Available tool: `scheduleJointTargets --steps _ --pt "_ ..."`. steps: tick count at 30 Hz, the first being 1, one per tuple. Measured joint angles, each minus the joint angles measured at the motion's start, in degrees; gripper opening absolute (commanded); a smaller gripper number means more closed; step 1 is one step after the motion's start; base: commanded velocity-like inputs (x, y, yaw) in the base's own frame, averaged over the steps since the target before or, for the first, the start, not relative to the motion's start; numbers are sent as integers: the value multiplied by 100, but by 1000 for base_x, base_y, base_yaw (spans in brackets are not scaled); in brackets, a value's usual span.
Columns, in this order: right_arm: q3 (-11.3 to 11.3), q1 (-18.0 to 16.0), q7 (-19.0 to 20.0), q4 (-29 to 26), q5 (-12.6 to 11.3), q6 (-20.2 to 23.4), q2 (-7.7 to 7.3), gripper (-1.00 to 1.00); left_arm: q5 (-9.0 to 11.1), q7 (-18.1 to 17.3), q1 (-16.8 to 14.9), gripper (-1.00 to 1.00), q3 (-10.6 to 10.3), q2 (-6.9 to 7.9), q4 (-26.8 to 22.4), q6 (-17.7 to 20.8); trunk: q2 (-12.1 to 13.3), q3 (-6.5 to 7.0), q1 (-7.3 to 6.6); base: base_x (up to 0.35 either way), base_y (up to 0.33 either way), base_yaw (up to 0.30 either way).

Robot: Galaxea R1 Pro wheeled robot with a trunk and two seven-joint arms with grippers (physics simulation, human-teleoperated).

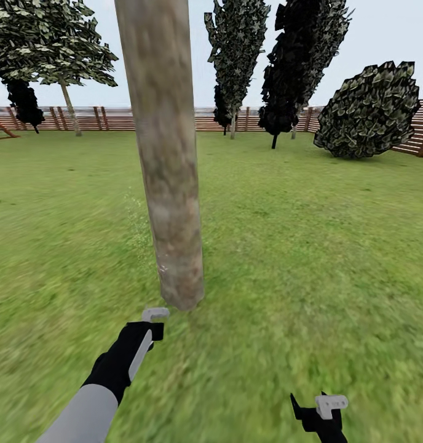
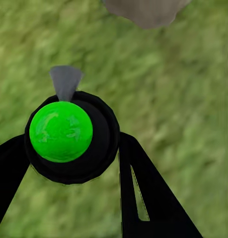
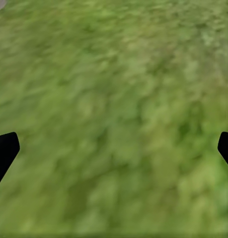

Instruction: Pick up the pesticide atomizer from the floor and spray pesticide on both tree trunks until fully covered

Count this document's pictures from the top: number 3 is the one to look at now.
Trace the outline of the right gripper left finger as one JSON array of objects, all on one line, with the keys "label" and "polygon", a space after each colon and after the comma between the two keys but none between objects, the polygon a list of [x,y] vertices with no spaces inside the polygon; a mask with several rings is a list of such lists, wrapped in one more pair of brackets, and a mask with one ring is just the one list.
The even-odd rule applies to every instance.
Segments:
[{"label": "right gripper left finger", "polygon": [[0,182],[20,150],[15,132],[0,135]]}]

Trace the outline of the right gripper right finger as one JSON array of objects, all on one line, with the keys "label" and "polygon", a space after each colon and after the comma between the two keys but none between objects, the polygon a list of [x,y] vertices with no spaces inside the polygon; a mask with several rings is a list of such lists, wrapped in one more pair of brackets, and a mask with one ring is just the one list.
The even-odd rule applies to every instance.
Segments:
[{"label": "right gripper right finger", "polygon": [[228,164],[228,132],[222,132],[218,142],[218,151]]}]

